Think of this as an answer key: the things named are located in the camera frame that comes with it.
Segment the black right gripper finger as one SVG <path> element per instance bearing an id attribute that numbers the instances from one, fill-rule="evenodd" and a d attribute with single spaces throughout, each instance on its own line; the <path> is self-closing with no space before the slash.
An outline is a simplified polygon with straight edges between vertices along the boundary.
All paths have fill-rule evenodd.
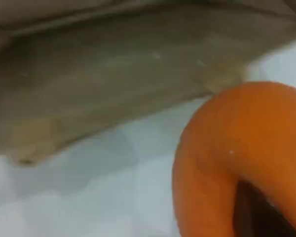
<path id="1" fill-rule="evenodd" d="M 233 214 L 237 237 L 296 237 L 296 229 L 258 189 L 239 182 Z"/>

